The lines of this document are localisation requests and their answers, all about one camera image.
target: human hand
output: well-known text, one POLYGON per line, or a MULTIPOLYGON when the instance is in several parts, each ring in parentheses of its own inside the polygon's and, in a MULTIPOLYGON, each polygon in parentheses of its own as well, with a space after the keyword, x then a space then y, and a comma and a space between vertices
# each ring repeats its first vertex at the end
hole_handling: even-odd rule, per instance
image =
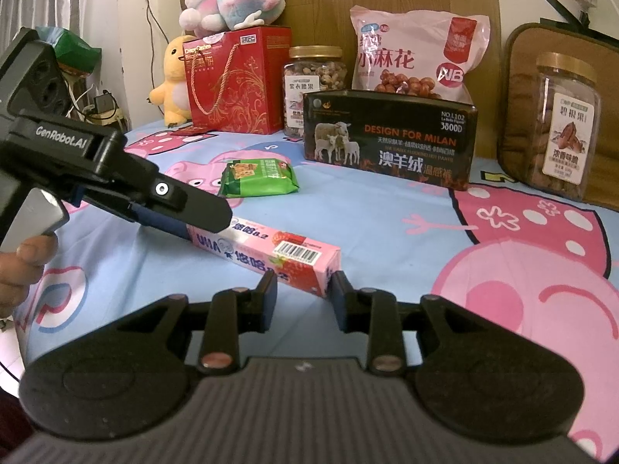
POLYGON ((41 280, 44 265, 56 251, 58 238, 52 234, 25 240, 15 253, 0 253, 0 318, 26 300, 30 285, 41 280))

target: black rubber pad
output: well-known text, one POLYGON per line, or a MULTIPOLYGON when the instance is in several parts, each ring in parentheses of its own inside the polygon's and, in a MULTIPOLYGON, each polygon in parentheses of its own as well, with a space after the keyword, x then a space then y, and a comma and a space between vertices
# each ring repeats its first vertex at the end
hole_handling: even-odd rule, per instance
POLYGON ((251 359, 205 378, 159 427, 107 443, 38 434, 7 464, 593 464, 567 437, 497 447, 427 415, 403 380, 356 359, 251 359))

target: pink snack bag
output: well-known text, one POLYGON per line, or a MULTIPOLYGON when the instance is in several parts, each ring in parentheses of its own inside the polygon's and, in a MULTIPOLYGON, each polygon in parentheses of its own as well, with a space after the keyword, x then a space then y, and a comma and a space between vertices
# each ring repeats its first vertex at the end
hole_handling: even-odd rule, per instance
POLYGON ((318 296, 326 296, 331 274, 341 269, 338 247, 243 218, 233 217, 218 234, 187 230, 195 246, 254 272, 271 268, 280 282, 318 296))
POLYGON ((356 6, 351 20, 358 38, 353 89, 472 103, 464 76, 488 48, 488 16, 356 6))

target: green bag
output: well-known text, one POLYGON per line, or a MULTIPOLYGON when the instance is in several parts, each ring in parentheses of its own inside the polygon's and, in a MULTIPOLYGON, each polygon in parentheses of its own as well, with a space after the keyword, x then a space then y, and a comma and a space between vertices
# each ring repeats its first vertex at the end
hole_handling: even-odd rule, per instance
POLYGON ((54 47, 59 66, 77 77, 87 77, 101 61, 101 49, 91 47, 78 35, 63 27, 37 26, 42 41, 54 47))
POLYGON ((284 195, 296 192, 295 171, 277 159, 234 160, 222 174, 219 195, 228 198, 284 195))

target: gift bag handle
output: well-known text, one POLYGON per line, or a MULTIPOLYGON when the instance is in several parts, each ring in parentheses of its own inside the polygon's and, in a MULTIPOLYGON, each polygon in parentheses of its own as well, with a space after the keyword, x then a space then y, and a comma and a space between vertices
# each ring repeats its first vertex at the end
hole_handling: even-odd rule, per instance
POLYGON ((219 87, 219 94, 217 94, 217 99, 215 101, 215 104, 213 105, 213 108, 211 108, 209 111, 206 111, 203 108, 202 104, 200 103, 200 100, 197 98, 196 82, 195 82, 196 58, 194 57, 193 60, 191 61, 191 93, 194 96, 197 107, 200 108, 200 111, 207 117, 210 116, 217 109, 219 102, 222 100, 222 97, 224 96, 224 88, 226 86, 226 83, 228 82, 228 75, 230 74, 230 64, 232 63, 232 57, 234 56, 234 52, 236 52, 236 49, 238 49, 238 44, 234 44, 232 49, 230 49, 230 54, 228 54, 228 61, 226 62, 226 67, 224 68, 224 74, 222 75, 222 84, 219 87))

